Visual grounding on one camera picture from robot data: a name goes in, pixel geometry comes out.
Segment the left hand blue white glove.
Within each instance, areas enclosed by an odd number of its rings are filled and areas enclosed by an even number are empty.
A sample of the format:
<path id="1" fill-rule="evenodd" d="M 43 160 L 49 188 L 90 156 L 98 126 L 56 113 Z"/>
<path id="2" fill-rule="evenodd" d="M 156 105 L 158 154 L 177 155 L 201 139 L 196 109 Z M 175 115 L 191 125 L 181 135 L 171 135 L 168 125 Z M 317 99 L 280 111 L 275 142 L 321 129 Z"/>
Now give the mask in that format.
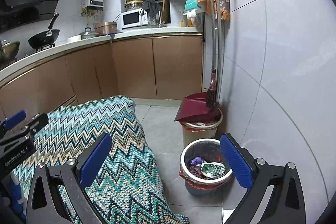
<path id="1" fill-rule="evenodd" d="M 1 205 L 8 208 L 21 223 L 26 223 L 27 198 L 17 176 L 10 172 L 1 181 Z"/>

